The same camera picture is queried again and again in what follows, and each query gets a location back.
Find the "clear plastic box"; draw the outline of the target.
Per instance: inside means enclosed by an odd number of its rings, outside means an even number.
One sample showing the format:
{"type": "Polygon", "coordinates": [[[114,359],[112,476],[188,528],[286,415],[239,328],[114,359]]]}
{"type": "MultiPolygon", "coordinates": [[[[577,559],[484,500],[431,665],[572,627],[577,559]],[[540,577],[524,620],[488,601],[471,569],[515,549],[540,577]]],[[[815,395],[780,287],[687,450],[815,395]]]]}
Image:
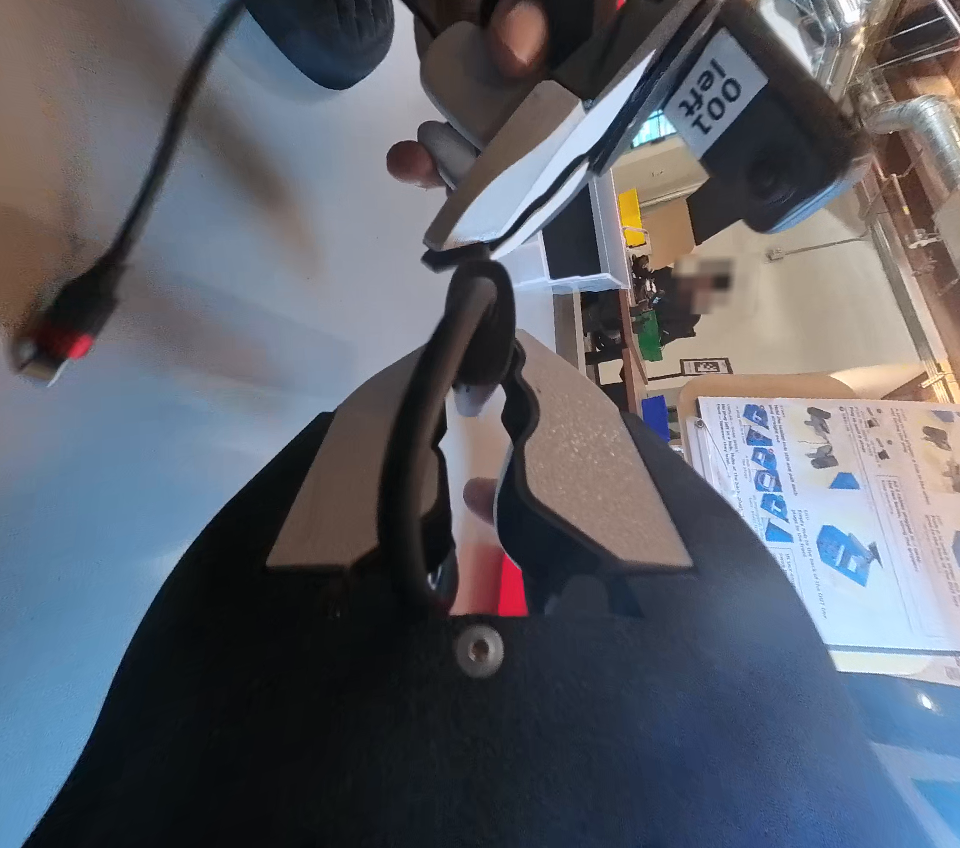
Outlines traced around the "clear plastic box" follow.
{"type": "Polygon", "coordinates": [[[612,172],[594,178],[541,231],[593,228],[596,234],[602,273],[589,278],[570,278],[548,282],[552,294],[605,292],[631,287],[632,268],[620,227],[618,197],[612,172]]]}

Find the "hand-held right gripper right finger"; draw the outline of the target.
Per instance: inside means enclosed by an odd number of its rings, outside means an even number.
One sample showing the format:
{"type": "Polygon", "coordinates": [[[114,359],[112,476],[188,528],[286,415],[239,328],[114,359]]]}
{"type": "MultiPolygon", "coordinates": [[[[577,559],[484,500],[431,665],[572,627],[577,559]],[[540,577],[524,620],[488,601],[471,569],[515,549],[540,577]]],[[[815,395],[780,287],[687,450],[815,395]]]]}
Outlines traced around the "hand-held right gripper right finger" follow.
{"type": "Polygon", "coordinates": [[[693,565],[621,412],[528,331],[502,389],[510,449],[495,527],[525,574],[640,574],[693,565]]]}

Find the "black usb cable red ends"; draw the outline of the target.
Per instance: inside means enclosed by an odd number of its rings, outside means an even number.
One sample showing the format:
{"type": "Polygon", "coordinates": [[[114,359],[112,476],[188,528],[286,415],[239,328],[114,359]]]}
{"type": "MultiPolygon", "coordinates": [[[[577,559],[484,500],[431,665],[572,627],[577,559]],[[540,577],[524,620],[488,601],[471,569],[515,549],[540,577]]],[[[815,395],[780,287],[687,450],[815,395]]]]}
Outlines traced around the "black usb cable red ends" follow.
{"type": "Polygon", "coordinates": [[[204,32],[176,85],[147,171],[113,240],[87,270],[66,281],[30,316],[11,344],[18,374],[51,386],[66,366],[87,357],[94,348],[114,315],[119,287],[182,146],[191,110],[247,13],[241,0],[227,0],[204,32]]]}

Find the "yellow plastic bin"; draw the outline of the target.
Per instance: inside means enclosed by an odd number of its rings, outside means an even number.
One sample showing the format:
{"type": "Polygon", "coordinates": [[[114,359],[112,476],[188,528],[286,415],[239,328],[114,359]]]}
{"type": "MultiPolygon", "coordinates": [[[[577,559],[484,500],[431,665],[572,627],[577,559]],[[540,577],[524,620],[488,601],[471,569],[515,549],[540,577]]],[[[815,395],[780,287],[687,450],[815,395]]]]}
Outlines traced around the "yellow plastic bin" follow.
{"type": "Polygon", "coordinates": [[[618,194],[618,214],[625,245],[636,249],[647,244],[647,235],[642,222],[642,204],[636,188],[618,194]]]}

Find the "metal ventilation duct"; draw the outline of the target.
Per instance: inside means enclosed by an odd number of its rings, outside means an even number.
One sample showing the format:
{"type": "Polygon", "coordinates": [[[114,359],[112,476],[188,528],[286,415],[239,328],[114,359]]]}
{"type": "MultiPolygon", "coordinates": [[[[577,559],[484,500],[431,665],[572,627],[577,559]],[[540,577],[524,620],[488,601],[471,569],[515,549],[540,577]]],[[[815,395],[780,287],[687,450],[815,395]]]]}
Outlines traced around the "metal ventilation duct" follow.
{"type": "Polygon", "coordinates": [[[912,134],[930,158],[948,192],[959,188],[958,102],[939,95],[888,101],[864,109],[861,118],[871,134],[912,134]]]}

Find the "black foam pad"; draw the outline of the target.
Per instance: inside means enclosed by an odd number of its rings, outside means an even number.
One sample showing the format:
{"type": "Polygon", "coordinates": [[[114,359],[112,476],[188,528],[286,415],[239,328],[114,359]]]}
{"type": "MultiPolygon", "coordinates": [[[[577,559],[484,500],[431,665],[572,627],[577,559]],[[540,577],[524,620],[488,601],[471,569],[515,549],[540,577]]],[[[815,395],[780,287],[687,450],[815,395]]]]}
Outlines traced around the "black foam pad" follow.
{"type": "Polygon", "coordinates": [[[551,227],[543,231],[543,244],[552,281],[589,278],[602,273],[593,228],[554,230],[551,227]]]}

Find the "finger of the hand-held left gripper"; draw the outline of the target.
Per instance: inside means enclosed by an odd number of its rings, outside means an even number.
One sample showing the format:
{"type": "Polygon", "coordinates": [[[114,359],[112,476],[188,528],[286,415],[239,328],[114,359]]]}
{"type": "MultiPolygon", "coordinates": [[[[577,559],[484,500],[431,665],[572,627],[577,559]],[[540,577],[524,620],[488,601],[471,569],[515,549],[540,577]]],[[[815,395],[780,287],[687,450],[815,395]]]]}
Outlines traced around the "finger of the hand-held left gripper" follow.
{"type": "Polygon", "coordinates": [[[656,54],[633,50],[610,72],[584,54],[513,81],[487,49],[427,50],[423,90],[442,120],[424,123],[423,145],[448,194],[426,248],[487,249],[573,158],[594,149],[591,181],[621,153],[656,54]]]}
{"type": "Polygon", "coordinates": [[[504,233],[487,245],[487,256],[498,261],[527,238],[545,227],[593,176],[596,154],[594,149],[582,152],[558,171],[543,193],[522,208],[504,233]]]}

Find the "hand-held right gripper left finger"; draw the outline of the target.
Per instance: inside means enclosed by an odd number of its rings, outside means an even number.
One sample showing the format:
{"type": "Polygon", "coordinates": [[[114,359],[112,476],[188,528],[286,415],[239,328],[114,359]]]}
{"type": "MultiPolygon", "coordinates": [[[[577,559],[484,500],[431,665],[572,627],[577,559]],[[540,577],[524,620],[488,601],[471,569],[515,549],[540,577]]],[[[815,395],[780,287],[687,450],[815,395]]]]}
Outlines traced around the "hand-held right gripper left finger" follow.
{"type": "Polygon", "coordinates": [[[267,557],[269,569],[345,569],[377,548],[379,479],[423,350],[374,374],[337,407],[267,557]]]}

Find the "person's right hand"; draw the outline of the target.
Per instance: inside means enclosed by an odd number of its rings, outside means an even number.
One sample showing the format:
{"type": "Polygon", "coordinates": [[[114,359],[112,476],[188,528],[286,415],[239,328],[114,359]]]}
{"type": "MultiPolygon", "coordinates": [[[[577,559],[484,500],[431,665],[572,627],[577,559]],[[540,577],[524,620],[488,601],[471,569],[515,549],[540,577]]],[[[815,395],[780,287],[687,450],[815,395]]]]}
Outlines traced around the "person's right hand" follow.
{"type": "Polygon", "coordinates": [[[497,523],[496,506],[498,481],[489,477],[469,479],[462,490],[462,499],[468,511],[491,527],[497,523]]]}

